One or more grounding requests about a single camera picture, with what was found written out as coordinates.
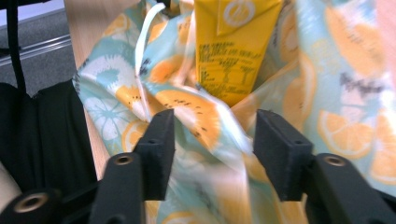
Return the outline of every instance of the yellow box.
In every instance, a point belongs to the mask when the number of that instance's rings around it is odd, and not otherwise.
[[[195,0],[198,82],[229,106],[252,91],[282,0]]]

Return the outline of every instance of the wooden table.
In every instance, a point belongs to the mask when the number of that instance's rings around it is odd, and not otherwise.
[[[128,6],[138,0],[64,0],[76,67],[79,67],[91,53],[93,45],[99,40],[107,26]],[[396,84],[396,18],[392,10],[396,0],[377,0],[378,23],[385,41],[392,74]],[[109,158],[105,146],[86,113],[87,126],[92,144],[92,155],[98,178],[103,176],[106,160]]]

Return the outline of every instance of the black strap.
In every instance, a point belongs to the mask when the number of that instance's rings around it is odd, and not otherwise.
[[[11,55],[12,66],[14,67],[18,89],[26,92],[18,43],[18,0],[7,1],[7,32],[9,53]]]

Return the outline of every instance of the drawstring bag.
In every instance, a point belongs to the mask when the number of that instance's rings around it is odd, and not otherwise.
[[[272,1],[281,10],[254,91],[232,108],[196,81],[192,1],[173,1],[181,13],[172,19],[150,0],[127,8],[78,69],[74,86],[111,156],[175,109],[166,200],[146,202],[148,223],[306,222],[301,203],[278,200],[252,153],[257,109],[396,195],[395,90],[374,1]]]

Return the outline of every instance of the bag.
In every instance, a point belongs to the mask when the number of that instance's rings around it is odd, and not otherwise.
[[[148,223],[306,222],[300,203],[278,201],[252,154],[257,109],[280,114],[316,153],[352,160],[373,187],[396,195],[395,90],[374,1],[285,0],[255,91],[232,108],[195,81],[186,2],[170,20],[153,19],[162,9],[154,2],[126,9],[74,79],[110,155],[133,150],[155,113],[175,109],[166,200],[146,203]]]

